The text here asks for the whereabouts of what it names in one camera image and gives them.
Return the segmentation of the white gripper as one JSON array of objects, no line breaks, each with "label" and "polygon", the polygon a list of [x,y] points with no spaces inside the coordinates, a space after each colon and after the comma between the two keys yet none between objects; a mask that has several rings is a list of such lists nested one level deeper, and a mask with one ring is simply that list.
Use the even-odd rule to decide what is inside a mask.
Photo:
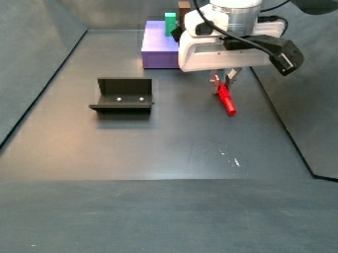
[{"label": "white gripper", "polygon": [[[227,29],[229,17],[221,12],[215,12],[211,9],[202,10],[206,17],[218,25],[222,29]],[[213,94],[219,92],[221,78],[215,69],[229,69],[230,72],[226,75],[226,86],[231,87],[237,80],[242,68],[248,66],[260,66],[270,64],[269,55],[256,49],[239,48],[227,49],[223,45],[226,39],[219,32],[214,31],[211,35],[198,36],[195,33],[195,27],[203,23],[203,20],[197,11],[191,11],[185,15],[185,31],[179,37],[178,46],[178,66],[183,72],[211,70],[210,83],[213,85]],[[282,36],[284,22],[264,22],[253,25],[254,39],[264,38],[278,39]]]}]

